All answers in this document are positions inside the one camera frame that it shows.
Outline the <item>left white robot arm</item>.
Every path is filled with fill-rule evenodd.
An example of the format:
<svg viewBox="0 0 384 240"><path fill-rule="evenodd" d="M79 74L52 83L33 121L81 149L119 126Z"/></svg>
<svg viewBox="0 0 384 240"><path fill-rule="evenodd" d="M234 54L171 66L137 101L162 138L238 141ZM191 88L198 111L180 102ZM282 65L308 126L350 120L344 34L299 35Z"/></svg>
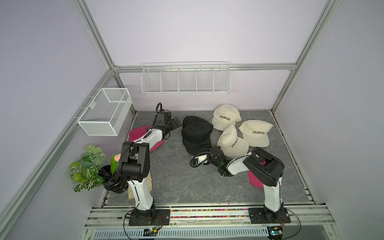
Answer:
<svg viewBox="0 0 384 240"><path fill-rule="evenodd" d="M134 217L152 221L156 219L156 206L147 179L150 172L150 150L171 131L181 126L180 120L175 117L149 128L136 141L123 143L117 172L132 189L136 205L132 210Z"/></svg>

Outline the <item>cream colorado cap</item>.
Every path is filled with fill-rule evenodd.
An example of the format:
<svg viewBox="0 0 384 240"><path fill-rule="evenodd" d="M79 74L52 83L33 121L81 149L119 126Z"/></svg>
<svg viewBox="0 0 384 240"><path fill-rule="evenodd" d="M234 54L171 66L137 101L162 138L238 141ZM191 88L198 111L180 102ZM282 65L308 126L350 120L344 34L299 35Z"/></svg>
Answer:
<svg viewBox="0 0 384 240"><path fill-rule="evenodd" d="M231 159L242 157L248 153L249 143L238 137L235 126L229 126L219 137L217 146L220 147L224 155Z"/></svg>
<svg viewBox="0 0 384 240"><path fill-rule="evenodd" d="M213 113L212 125L214 129L224 131L241 120L240 112L234 106L222 104Z"/></svg>

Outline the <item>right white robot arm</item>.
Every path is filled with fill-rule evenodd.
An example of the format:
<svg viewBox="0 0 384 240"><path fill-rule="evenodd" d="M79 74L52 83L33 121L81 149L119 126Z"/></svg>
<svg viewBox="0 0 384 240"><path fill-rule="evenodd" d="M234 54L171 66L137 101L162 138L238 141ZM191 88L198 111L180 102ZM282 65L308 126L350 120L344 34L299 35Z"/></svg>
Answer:
<svg viewBox="0 0 384 240"><path fill-rule="evenodd" d="M279 223L286 215L281 196L284 163L260 147L230 160L220 147L212 147L197 157L198 164L213 164L222 177L232 177L242 172L251 172L264 186L264 206L249 210L250 218L259 217L260 222Z"/></svg>

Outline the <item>cream Colorado cap back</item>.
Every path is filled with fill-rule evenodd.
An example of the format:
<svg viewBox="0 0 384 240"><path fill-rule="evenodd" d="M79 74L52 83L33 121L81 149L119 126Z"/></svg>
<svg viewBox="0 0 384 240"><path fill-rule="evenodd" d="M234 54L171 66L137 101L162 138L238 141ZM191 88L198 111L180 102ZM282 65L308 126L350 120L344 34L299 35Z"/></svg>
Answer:
<svg viewBox="0 0 384 240"><path fill-rule="evenodd" d="M224 131L241 120L240 112L234 106L222 104L213 113L212 125L214 129Z"/></svg>

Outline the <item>plain black cap front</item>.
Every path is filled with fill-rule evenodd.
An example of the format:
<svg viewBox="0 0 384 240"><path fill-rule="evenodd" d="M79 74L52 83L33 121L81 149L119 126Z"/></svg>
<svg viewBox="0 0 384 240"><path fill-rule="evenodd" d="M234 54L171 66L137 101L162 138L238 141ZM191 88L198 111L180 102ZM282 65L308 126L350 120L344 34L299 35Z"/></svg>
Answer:
<svg viewBox="0 0 384 240"><path fill-rule="evenodd" d="M200 117L197 117L197 116L186 116L184 119L183 119L183 129L191 124L194 124L194 123L198 123L198 122L202 122L202 123L205 123L207 122L205 119L202 119Z"/></svg>

